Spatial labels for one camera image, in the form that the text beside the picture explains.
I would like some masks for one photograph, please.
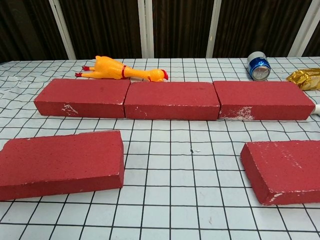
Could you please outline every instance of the grid tablecloth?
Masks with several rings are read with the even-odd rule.
[[[119,59],[165,69],[172,82],[251,81],[244,58]],[[268,58],[268,81],[319,68],[320,57]],[[0,149],[13,138],[119,129],[124,187],[0,202],[0,239],[320,240],[320,204],[260,205],[239,156],[245,142],[320,140],[304,121],[177,121],[41,116],[33,100],[53,78],[94,60],[0,65]],[[320,104],[320,91],[305,92]]]

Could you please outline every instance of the can lid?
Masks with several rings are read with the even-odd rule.
[[[264,80],[266,79],[270,74],[270,69],[266,66],[259,66],[252,72],[252,77],[255,80]]]
[[[267,59],[266,55],[262,51],[254,51],[252,52],[248,58],[246,59],[247,64],[250,63],[255,58],[264,58]]]

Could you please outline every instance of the black grid line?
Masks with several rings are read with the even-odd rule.
[[[237,58],[237,59],[202,59],[202,58],[189,58],[189,59],[121,59],[122,62],[129,63],[134,68],[138,66],[138,68],[142,69],[142,65],[144,69],[150,67],[148,63],[152,62],[152,66],[158,66],[158,68],[163,68],[167,71],[168,75],[171,76],[170,81],[184,81],[184,82],[212,82],[215,80],[233,80],[233,81],[248,81],[250,80],[248,76],[248,71],[246,69],[246,59]],[[291,71],[295,71],[294,69],[300,69],[302,67],[307,68],[308,65],[315,65],[319,58],[314,57],[302,57],[302,58],[270,58],[271,64],[271,75],[268,78],[269,81],[285,81],[285,77],[291,74]],[[260,234],[261,232],[282,232],[287,233],[289,238],[291,239],[290,233],[301,233],[302,236],[304,233],[309,234],[318,234],[320,237],[319,229],[317,229],[318,222],[317,219],[314,219],[311,214],[309,214],[308,210],[319,210],[319,204],[298,204],[298,205],[273,205],[273,206],[263,206],[252,203],[252,199],[249,198],[249,192],[252,192],[251,186],[245,182],[245,171],[243,170],[241,163],[239,162],[240,156],[240,147],[245,142],[249,140],[259,141],[257,136],[264,136],[265,139],[263,141],[277,141],[279,138],[287,138],[289,140],[300,138],[300,136],[304,136],[304,140],[316,140],[320,135],[320,118],[317,115],[310,115],[307,120],[303,121],[238,121],[242,123],[242,126],[236,126],[236,122],[231,120],[219,119],[217,121],[176,121],[176,120],[168,120],[168,121],[141,121],[141,120],[131,120],[127,122],[122,122],[123,119],[99,119],[99,118],[70,118],[70,117],[58,117],[58,116],[40,116],[37,113],[36,108],[32,105],[34,97],[39,94],[39,92],[47,85],[49,81],[54,78],[73,78],[74,72],[79,72],[81,70],[81,65],[89,63],[92,65],[94,60],[77,60],[77,61],[37,61],[37,62],[9,62],[1,65],[0,67],[0,91],[4,90],[5,94],[0,94],[0,141],[3,144],[5,141],[11,138],[17,138],[19,136],[28,135],[30,137],[38,136],[38,135],[58,135],[58,134],[72,134],[78,132],[93,132],[93,131],[104,131],[104,130],[120,130],[123,143],[124,143],[124,166],[125,166],[125,179],[127,180],[123,185],[123,189],[120,189],[116,196],[114,196],[114,202],[95,202],[94,198],[96,196],[96,192],[93,192],[91,197],[82,201],[71,200],[69,195],[62,201],[55,200],[43,200],[44,198],[39,198],[36,200],[28,200],[28,199],[14,199],[4,201],[6,202],[6,209],[2,211],[2,216],[0,219],[0,226],[9,226],[9,225],[20,225],[22,226],[22,233],[20,238],[23,237],[24,232],[26,231],[28,226],[53,226],[53,231],[51,232],[51,236],[54,234],[56,227],[81,227],[81,232],[79,239],[82,238],[83,231],[85,227],[97,227],[97,228],[110,228],[109,239],[113,239],[112,236],[113,229],[137,229],[139,230],[139,239],[143,238],[143,230],[168,230],[169,238],[171,239],[172,230],[193,230],[199,232],[199,238],[201,238],[202,230],[213,230],[213,231],[228,231],[229,238],[232,239],[231,231],[248,231],[248,232],[257,232]],[[161,63],[165,64],[165,67],[159,67]],[[306,95],[313,100],[315,103],[320,103],[320,98],[318,97],[318,93],[320,91],[305,91]],[[37,125],[32,125],[34,120],[38,120]],[[159,136],[166,136],[165,138],[157,139],[155,137],[155,132]],[[186,132],[189,140],[185,139],[184,133],[179,131]],[[193,135],[203,136],[201,139],[193,139]],[[217,139],[216,137],[211,138],[212,136],[225,136],[228,135],[228,140]],[[215,148],[215,144],[232,144],[232,149],[221,152],[219,149]],[[138,144],[141,146],[145,145],[146,151],[131,151],[133,148],[133,144]],[[156,144],[158,146],[165,146],[162,153],[159,152],[150,152],[151,146],[153,147]],[[195,151],[195,148],[192,150],[192,146],[197,144],[198,146],[208,146],[211,152],[208,151]],[[183,154],[177,154],[175,151],[175,146],[186,146],[189,145],[188,149],[185,149]],[[173,161],[177,158],[177,156],[181,156],[183,161],[190,161],[191,165],[187,165],[187,162],[181,162],[181,165],[177,165]],[[134,165],[130,163],[130,166],[127,165],[128,158],[132,158],[130,160],[137,161],[138,165]],[[217,163],[221,164],[222,159],[231,159],[229,157],[233,157],[235,161],[233,165],[221,165],[219,166]],[[158,164],[151,166],[151,158],[157,159],[168,159],[166,164]],[[210,166],[206,168],[204,162],[199,163],[199,159],[208,160],[209,158],[213,159],[214,166]],[[143,175],[143,181],[134,181],[130,182],[130,179],[135,180],[130,176],[130,171],[134,171],[136,174],[145,174],[145,178]],[[160,184],[155,184],[154,182],[148,182],[148,172],[152,171],[153,173],[169,173],[168,182],[162,182]],[[179,183],[174,182],[176,173],[183,174],[191,174],[193,173],[193,182],[192,185],[189,185],[188,181],[180,181]],[[195,172],[198,174],[207,174],[214,173],[217,176],[217,184],[208,184],[204,182],[197,182]],[[240,174],[239,182],[242,185],[222,185],[220,175],[226,174]],[[124,188],[136,188],[143,189],[141,195],[141,201],[135,203],[133,201],[119,201],[121,197],[121,192],[125,191]],[[176,202],[172,201],[172,187],[175,189],[185,188],[188,191],[194,191],[194,197],[196,200],[194,202],[186,202],[186,204],[176,204]],[[168,188],[168,195],[166,195],[166,202],[152,202],[147,200],[152,196],[146,194],[147,188]],[[198,194],[202,190],[214,190],[218,191],[219,197],[221,197],[221,202],[207,202],[202,203],[198,202]],[[233,190],[244,190],[244,196],[242,198],[246,198],[248,201],[248,205],[233,205],[232,202],[227,201],[224,196],[224,190],[228,192]],[[30,212],[31,215],[27,216],[26,222],[9,222],[8,214],[12,215],[12,211],[15,210],[15,203],[19,203],[19,205],[30,204],[33,203],[35,205],[34,209]],[[55,223],[46,224],[46,223],[33,223],[32,217],[35,214],[39,203],[47,203],[47,204],[58,204],[62,207],[60,212],[57,212],[58,219]],[[78,204],[79,206],[88,206],[86,208],[86,212],[84,213],[84,221],[81,224],[61,224],[59,222],[59,218],[61,214],[63,214],[63,209],[68,206],[68,204]],[[88,215],[90,214],[90,209],[92,206],[114,206],[114,213],[112,223],[109,225],[90,225],[87,223]],[[169,209],[169,220],[168,227],[154,227],[154,226],[145,226],[143,224],[144,221],[144,213],[141,214],[141,221],[139,221],[139,225],[131,226],[126,224],[117,224],[115,226],[115,220],[119,220],[118,217],[116,219],[118,206],[130,206],[132,208],[138,207],[141,209],[145,209],[148,207],[167,207]],[[195,208],[196,212],[196,220],[197,225],[190,227],[174,227],[174,222],[172,223],[172,207],[175,208]],[[227,227],[226,228],[205,228],[200,225],[200,212],[199,208],[203,209],[223,209],[224,217],[226,220]],[[229,210],[237,210],[241,209],[244,211],[251,211],[255,228],[254,229],[242,229],[237,227],[237,225],[231,225],[227,219],[226,209]],[[255,216],[255,211],[259,209],[264,210],[275,210],[279,213],[279,217],[284,225],[284,229],[266,229],[258,227],[257,219]],[[286,219],[282,216],[280,210],[304,210],[305,217],[310,220],[310,228],[303,229],[296,226],[296,229],[293,229],[291,226],[288,229],[288,223]],[[272,221],[272,218],[266,218],[266,221]]]
[[[232,138],[231,138],[231,135],[230,135],[230,132],[229,132],[229,131],[228,131],[228,135],[229,135],[229,138],[231,139],[231,144],[232,144],[233,153],[234,153],[234,155],[236,155],[235,146],[234,146],[234,141],[232,141]],[[236,162],[236,164],[237,164],[238,169],[239,169],[239,171],[240,171],[240,166],[239,166],[238,161]],[[242,184],[243,184],[243,186],[244,186],[244,185],[245,185],[245,181],[244,181],[244,178],[243,178],[243,176],[242,176],[241,173],[240,173],[240,177],[241,177],[241,180],[242,180]],[[258,228],[258,225],[257,225],[257,221],[256,221],[256,218],[255,218],[254,211],[253,211],[253,209],[251,208],[251,203],[250,203],[250,199],[249,199],[249,196],[248,196],[248,192],[247,192],[246,189],[244,189],[244,190],[245,190],[245,194],[246,194],[247,200],[248,200],[248,202],[249,202],[249,206],[250,206],[250,210],[251,210],[251,214],[252,214],[252,217],[253,217],[253,221],[254,221],[254,225],[255,225],[256,231],[257,231],[257,233],[258,233],[258,235],[259,235],[260,240],[262,240],[262,239],[261,239],[260,232],[259,232],[259,228]]]
[[[190,121],[188,121],[189,126],[189,138],[190,138],[190,152],[191,152],[191,161],[192,161],[192,173],[193,173],[193,184],[194,184],[194,194],[195,194],[195,204],[196,204],[196,216],[197,216],[197,222],[198,222],[198,228],[199,228],[199,240],[201,240],[201,231],[200,231],[200,218],[199,218],[199,207],[198,207],[198,196],[197,196],[197,188],[196,188],[196,175],[195,175],[195,164],[194,164],[194,156],[193,156],[193,150],[192,150],[192,139],[191,139],[191,131],[190,131]]]

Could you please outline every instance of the rubber chicken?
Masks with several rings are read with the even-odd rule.
[[[128,77],[138,77],[149,80],[150,82],[163,82],[164,79],[168,80],[167,72],[162,69],[152,69],[149,71],[133,69],[107,56],[96,56],[95,60],[94,66],[82,66],[84,71],[93,72],[77,72],[75,76],[94,79],[125,79]]]

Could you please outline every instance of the dark curtain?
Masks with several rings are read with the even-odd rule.
[[[303,57],[319,57],[319,56],[320,56],[320,22],[316,26],[314,33],[303,53]]]
[[[311,0],[223,0],[213,58],[286,57]]]
[[[137,0],[59,0],[77,59],[141,58]]]
[[[47,0],[0,0],[0,62],[66,59]]]
[[[153,0],[156,58],[205,58],[213,0]]]

